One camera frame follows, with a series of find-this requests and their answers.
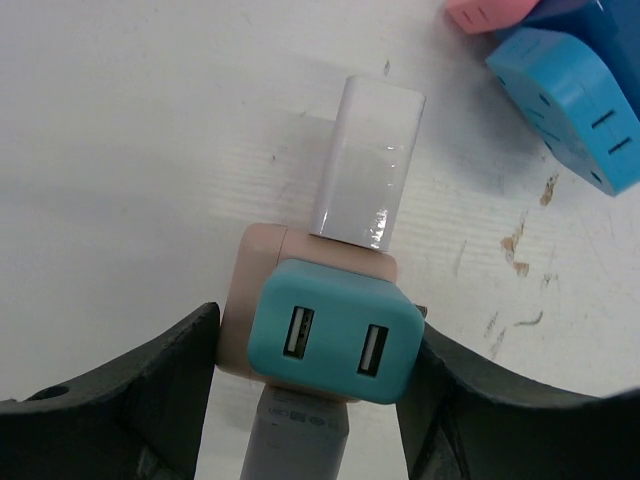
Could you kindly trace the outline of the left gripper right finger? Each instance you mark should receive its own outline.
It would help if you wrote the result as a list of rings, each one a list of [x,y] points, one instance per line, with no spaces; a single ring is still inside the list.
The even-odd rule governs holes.
[[[425,328],[396,405],[411,479],[636,479],[639,392],[597,398],[509,371]]]

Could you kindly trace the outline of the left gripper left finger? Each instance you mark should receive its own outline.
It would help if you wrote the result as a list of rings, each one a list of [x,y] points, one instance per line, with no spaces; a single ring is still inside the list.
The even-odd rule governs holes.
[[[23,401],[1,403],[4,479],[192,479],[220,310]]]

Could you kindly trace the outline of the teal USB charger plug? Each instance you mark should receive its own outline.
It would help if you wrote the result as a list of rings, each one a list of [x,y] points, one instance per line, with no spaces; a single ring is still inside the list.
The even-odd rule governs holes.
[[[424,330],[394,283],[288,259],[261,291],[247,356],[272,380],[387,405],[406,391]]]

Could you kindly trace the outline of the beige cube socket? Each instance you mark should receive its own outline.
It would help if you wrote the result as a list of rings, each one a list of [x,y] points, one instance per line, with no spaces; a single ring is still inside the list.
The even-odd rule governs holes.
[[[260,293],[283,260],[295,258],[395,283],[396,260],[380,251],[326,239],[284,225],[254,223],[241,238],[221,318],[216,365],[224,372],[336,401],[350,397],[262,376],[250,367],[247,348]]]

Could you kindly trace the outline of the white charger plug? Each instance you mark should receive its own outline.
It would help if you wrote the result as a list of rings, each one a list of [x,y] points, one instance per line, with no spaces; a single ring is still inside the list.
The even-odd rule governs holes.
[[[311,216],[321,237],[386,252],[425,96],[370,78],[346,80]]]
[[[267,385],[241,480],[335,480],[349,435],[347,404]]]

